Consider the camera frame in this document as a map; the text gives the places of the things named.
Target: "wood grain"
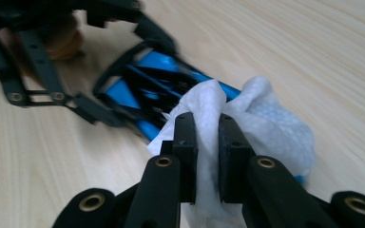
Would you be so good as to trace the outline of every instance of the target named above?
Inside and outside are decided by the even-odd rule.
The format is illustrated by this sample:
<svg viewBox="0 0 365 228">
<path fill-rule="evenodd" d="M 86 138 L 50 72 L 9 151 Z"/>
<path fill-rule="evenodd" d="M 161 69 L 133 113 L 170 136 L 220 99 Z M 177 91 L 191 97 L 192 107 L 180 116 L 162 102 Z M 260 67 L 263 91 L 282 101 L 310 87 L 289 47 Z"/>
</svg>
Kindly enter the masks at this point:
<svg viewBox="0 0 365 228">
<path fill-rule="evenodd" d="M 365 194 L 365 1 L 144 4 L 188 63 L 237 88 L 267 77 L 313 128 L 310 193 L 324 200 L 342 190 Z M 81 29 L 85 55 L 57 63 L 71 93 L 89 93 L 100 72 L 139 41 L 128 23 Z M 0 88 L 0 227 L 50 227 L 77 193 L 118 194 L 139 181 L 149 157 L 127 128 L 90 125 L 61 107 L 11 106 Z"/>
</svg>

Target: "white tissue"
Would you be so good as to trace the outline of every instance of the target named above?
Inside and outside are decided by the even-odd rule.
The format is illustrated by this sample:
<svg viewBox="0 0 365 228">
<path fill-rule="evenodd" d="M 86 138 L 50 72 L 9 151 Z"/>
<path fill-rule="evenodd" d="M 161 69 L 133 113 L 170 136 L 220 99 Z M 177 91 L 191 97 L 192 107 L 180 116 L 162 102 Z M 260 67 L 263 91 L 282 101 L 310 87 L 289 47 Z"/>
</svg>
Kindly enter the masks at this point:
<svg viewBox="0 0 365 228">
<path fill-rule="evenodd" d="M 170 119 L 147 149 L 159 155 L 162 141 L 173 140 L 174 120 L 185 112 L 194 114 L 199 148 L 197 201 L 184 205 L 190 227 L 245 227 L 240 204 L 221 203 L 219 197 L 218 127 L 221 113 L 232 116 L 259 155 L 280 160 L 294 176 L 305 176 L 313 165 L 311 129 L 279 104 L 269 81 L 249 80 L 239 97 L 226 103 L 216 80 L 189 90 L 171 111 Z"/>
</svg>

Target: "blue object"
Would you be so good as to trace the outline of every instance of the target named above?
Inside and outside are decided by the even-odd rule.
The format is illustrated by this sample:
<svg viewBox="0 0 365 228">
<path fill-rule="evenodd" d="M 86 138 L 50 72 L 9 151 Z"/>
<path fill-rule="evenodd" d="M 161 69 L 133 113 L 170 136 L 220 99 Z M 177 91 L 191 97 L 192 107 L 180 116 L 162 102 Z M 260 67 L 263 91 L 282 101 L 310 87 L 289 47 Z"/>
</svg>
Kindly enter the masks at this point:
<svg viewBox="0 0 365 228">
<path fill-rule="evenodd" d="M 150 51 L 136 65 L 137 67 L 157 68 L 165 71 L 180 72 L 177 62 L 170 56 Z"/>
<path fill-rule="evenodd" d="M 296 179 L 296 181 L 298 181 L 298 183 L 300 185 L 303 185 L 304 182 L 306 181 L 306 179 L 304 178 L 304 176 L 295 176 L 295 179 Z"/>
<path fill-rule="evenodd" d="M 105 94 L 118 105 L 141 109 L 141 106 L 136 101 L 124 79 L 120 79 L 114 83 Z M 135 124 L 150 141 L 154 140 L 156 136 L 159 135 L 160 129 L 152 123 L 137 121 Z"/>
<path fill-rule="evenodd" d="M 155 68 L 165 71 L 171 71 L 175 73 L 180 73 L 181 71 L 178 68 L 177 62 L 170 56 L 161 54 L 157 51 L 150 51 L 142 58 L 136 65 L 137 67 L 148 67 Z M 211 80 L 211 77 L 203 75 L 198 71 L 191 71 L 191 77 L 198 82 L 205 82 Z M 239 96 L 240 91 L 238 89 L 233 88 L 232 86 L 226 85 L 224 83 L 219 82 L 221 85 L 221 89 L 227 96 L 227 100 L 231 101 Z"/>
<path fill-rule="evenodd" d="M 160 129 L 152 123 L 146 121 L 137 121 L 136 125 L 142 131 L 145 137 L 150 141 L 154 140 L 159 135 Z"/>
<path fill-rule="evenodd" d="M 105 94 L 119 105 L 141 109 L 124 79 L 115 82 L 107 89 Z"/>
</svg>

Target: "brown object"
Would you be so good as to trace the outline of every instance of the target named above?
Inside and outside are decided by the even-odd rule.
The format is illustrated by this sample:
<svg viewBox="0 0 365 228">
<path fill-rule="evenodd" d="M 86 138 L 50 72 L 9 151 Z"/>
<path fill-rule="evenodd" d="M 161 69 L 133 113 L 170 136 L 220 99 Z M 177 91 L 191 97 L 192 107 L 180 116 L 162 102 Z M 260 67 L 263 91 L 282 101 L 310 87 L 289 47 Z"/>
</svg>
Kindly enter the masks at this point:
<svg viewBox="0 0 365 228">
<path fill-rule="evenodd" d="M 4 28 L 0 30 L 0 40 L 17 62 L 23 75 L 41 85 L 19 37 L 10 29 Z M 72 14 L 59 17 L 43 42 L 51 60 L 68 60 L 75 57 L 83 43 L 83 36 L 78 30 L 78 22 L 75 17 Z"/>
</svg>

